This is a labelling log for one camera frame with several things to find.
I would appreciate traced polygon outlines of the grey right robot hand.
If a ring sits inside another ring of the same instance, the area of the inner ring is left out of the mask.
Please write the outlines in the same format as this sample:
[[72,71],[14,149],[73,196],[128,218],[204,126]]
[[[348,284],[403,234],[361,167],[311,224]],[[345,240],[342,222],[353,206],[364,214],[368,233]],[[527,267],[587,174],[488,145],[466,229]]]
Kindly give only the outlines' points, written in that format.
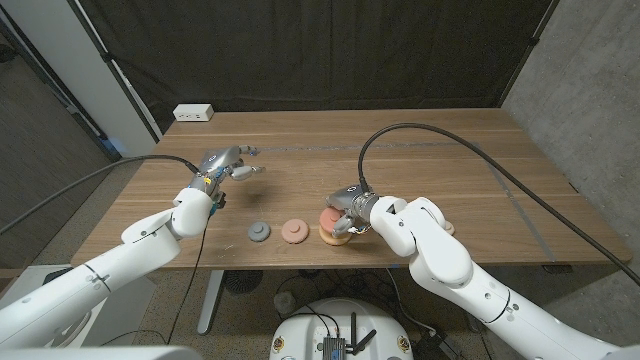
[[342,211],[343,215],[331,229],[334,238],[349,234],[366,232],[370,227],[370,215],[379,196],[366,192],[360,185],[351,185],[340,189],[326,198],[326,205]]

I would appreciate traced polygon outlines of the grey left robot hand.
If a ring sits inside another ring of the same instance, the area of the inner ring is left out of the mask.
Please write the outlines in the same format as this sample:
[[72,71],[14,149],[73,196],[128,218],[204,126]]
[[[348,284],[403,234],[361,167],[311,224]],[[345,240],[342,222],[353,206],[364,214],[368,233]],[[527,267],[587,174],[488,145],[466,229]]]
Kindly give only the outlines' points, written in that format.
[[243,181],[254,174],[266,171],[262,166],[246,165],[242,155],[256,156],[260,150],[250,145],[234,145],[224,149],[214,150],[206,155],[198,171],[192,178],[189,188],[200,190],[210,197],[214,197],[226,178]]

